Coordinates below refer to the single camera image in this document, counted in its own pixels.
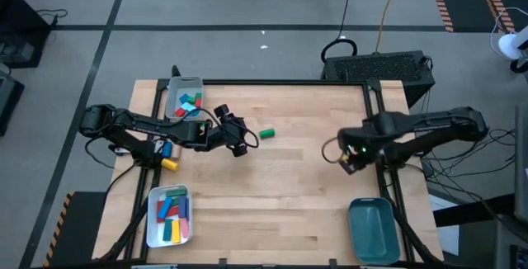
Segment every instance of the teal bin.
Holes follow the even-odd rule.
[[[363,264],[387,265],[399,259],[393,209],[384,198],[355,199],[348,208],[352,244]]]

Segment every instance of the wooden table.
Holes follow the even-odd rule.
[[[156,83],[136,81],[132,112],[151,114]],[[408,113],[401,82],[382,82],[382,87],[386,110]],[[356,198],[380,195],[375,168],[348,176],[338,165],[323,160],[321,146],[340,128],[361,126],[366,117],[361,88],[206,85],[204,95],[205,108],[228,104],[236,116],[245,118],[249,129],[273,127],[276,137],[261,140],[258,149],[248,149],[241,158],[225,148],[208,153],[183,149],[179,170],[162,171],[160,186],[190,187],[194,237],[185,245],[151,248],[148,263],[217,263],[226,257],[229,264],[326,265],[331,258],[339,265],[358,264],[347,208]],[[338,156],[337,146],[329,146],[327,155]],[[409,162],[418,165],[417,159]],[[131,163],[131,157],[117,158],[113,178]],[[129,173],[108,196],[93,257],[106,252],[129,223],[138,177],[139,169]],[[442,259],[423,174],[404,168],[399,177],[408,222]],[[133,257],[139,255],[143,232],[144,223],[137,230]]]

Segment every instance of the concrete floor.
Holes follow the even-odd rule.
[[[66,8],[62,25],[105,25],[114,0],[26,0],[34,9]],[[338,25],[345,0],[123,0],[116,25]],[[386,0],[351,0],[347,25],[379,25]],[[419,7],[420,14],[415,13]],[[442,26],[435,0],[393,0],[387,25]],[[7,135],[0,139],[0,204],[9,216],[0,219],[3,267],[18,267],[27,239],[57,164],[78,104],[101,31],[54,31],[40,66],[13,70],[26,85]],[[185,75],[203,78],[318,78],[319,53],[335,31],[112,31],[88,105],[127,107],[134,80],[167,78],[177,64]],[[344,32],[359,45],[359,54],[374,51],[375,31]],[[472,106],[492,129],[511,129],[515,104],[526,99],[526,80],[489,49],[487,34],[387,31],[380,52],[423,50],[434,60],[437,84],[429,111]],[[328,53],[346,55],[337,47]],[[412,112],[419,111],[420,104]],[[64,176],[38,244],[33,265],[42,264],[68,191],[103,191],[111,173],[85,153],[77,135]],[[468,144],[438,149],[448,156]],[[93,152],[112,163],[104,142]],[[490,170],[503,165],[513,147],[493,146],[459,165],[453,173]],[[457,182],[484,197],[512,191],[512,167]]]

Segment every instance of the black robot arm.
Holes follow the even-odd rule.
[[[88,138],[105,138],[112,146],[130,151],[134,160],[143,166],[158,166],[161,155],[155,153],[155,144],[139,140],[127,130],[157,135],[170,139],[186,149],[210,151],[226,146],[235,157],[248,152],[245,135],[248,132],[243,118],[229,112],[227,105],[214,109],[218,120],[178,121],[172,123],[132,113],[112,105],[87,107],[81,120],[79,132]]]
[[[394,142],[406,133],[429,131],[408,142]],[[480,112],[470,107],[450,111],[404,115],[381,112],[363,120],[361,128],[343,128],[337,133],[343,151],[341,166],[348,174],[382,158],[390,168],[402,168],[416,153],[429,153],[452,140],[479,142],[488,133]]]

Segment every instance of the red block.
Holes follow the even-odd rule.
[[[174,115],[177,117],[182,117],[185,115],[185,111],[183,110],[183,108],[179,108],[178,110],[176,110],[176,112],[174,112]]]
[[[163,201],[158,201],[158,212],[156,213],[156,215],[159,213],[159,210],[162,208],[162,205],[163,205]],[[178,213],[179,213],[178,206],[173,206],[168,209],[167,217],[177,215]],[[157,221],[159,223],[164,223],[165,219],[158,218]]]

